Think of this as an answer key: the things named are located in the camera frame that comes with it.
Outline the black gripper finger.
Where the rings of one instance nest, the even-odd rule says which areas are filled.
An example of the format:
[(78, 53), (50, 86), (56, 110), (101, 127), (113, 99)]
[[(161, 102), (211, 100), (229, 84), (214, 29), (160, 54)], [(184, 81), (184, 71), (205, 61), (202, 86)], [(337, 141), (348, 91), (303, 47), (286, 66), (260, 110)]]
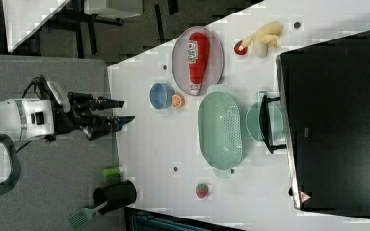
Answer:
[(133, 115), (129, 116), (111, 116), (95, 123), (89, 127), (89, 139), (94, 140), (110, 133), (119, 132), (123, 126), (135, 119)]
[(113, 99), (96, 99), (92, 107), (95, 110), (105, 110), (113, 108), (122, 108), (123, 106), (124, 101), (118, 101)]

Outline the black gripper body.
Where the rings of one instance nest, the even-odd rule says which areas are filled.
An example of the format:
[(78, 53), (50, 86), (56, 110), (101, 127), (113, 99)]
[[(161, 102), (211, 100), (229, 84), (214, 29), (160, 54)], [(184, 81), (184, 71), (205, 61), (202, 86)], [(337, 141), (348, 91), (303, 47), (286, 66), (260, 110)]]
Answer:
[(69, 92), (66, 96), (66, 104), (59, 103), (54, 107), (54, 135), (68, 134), (75, 130), (89, 131), (93, 125), (91, 106), (94, 103), (92, 94)]

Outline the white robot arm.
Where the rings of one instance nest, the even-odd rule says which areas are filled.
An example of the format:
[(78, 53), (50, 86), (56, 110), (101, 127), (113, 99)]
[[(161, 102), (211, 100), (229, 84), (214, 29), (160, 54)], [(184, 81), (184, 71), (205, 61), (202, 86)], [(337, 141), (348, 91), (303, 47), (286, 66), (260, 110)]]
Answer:
[(73, 93), (67, 96), (66, 108), (56, 99), (9, 99), (0, 101), (0, 134), (13, 142), (47, 139), (81, 130), (89, 140), (119, 132), (135, 117), (105, 116), (95, 111), (122, 108), (123, 101), (91, 94)]

